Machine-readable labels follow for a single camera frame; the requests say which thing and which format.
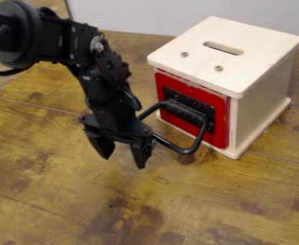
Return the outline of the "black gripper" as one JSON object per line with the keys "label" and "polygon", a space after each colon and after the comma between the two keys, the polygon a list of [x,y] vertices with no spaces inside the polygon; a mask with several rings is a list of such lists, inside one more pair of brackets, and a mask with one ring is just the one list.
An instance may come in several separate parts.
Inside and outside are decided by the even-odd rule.
{"label": "black gripper", "polygon": [[81,119],[91,145],[108,159],[115,143],[131,146],[139,169],[152,155],[152,129],[136,116],[141,104],[132,92],[129,64],[116,54],[101,34],[91,39],[91,63],[79,70],[79,82],[91,114]]}

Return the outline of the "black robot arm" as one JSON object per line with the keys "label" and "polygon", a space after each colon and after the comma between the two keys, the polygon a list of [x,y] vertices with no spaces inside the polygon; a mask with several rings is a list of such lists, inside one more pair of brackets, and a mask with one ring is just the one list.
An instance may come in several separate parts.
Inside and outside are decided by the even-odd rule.
{"label": "black robot arm", "polygon": [[108,158],[117,142],[131,146],[135,164],[145,167],[152,153],[152,129],[135,112],[141,109],[128,78],[129,64],[111,48],[97,28],[63,19],[21,0],[0,2],[0,76],[28,70],[37,62],[63,64],[81,86],[91,113],[80,117],[91,145]]}

